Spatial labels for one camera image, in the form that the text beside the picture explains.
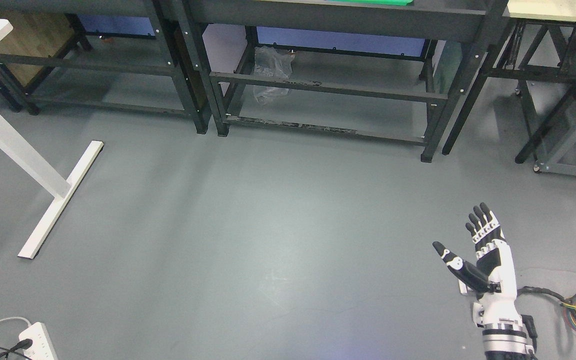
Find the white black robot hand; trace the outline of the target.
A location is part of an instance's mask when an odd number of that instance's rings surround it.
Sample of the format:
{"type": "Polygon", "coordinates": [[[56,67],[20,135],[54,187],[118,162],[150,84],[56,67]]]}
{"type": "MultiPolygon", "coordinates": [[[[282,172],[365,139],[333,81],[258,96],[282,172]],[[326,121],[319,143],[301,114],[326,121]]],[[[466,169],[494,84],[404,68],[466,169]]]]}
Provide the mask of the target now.
{"type": "Polygon", "coordinates": [[[448,271],[474,291],[473,323],[482,328],[521,327],[522,317],[515,307],[518,287],[514,258],[498,217],[482,202],[473,207],[465,227],[474,244],[475,264],[439,241],[432,246],[448,271]]]}

